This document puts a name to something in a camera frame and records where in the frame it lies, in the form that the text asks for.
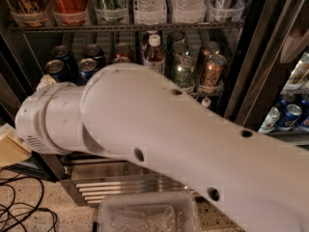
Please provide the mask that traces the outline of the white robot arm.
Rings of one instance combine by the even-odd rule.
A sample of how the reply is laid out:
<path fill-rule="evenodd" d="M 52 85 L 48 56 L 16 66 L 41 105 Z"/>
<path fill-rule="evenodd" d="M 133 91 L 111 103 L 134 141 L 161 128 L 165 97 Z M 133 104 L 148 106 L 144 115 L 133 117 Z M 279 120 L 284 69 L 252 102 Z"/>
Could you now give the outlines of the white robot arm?
<path fill-rule="evenodd" d="M 146 167 L 195 190 L 246 232 L 309 232 L 306 150 L 218 116 L 141 65 L 110 65 L 84 86 L 46 85 L 14 122 L 20 145 L 34 152 Z"/>

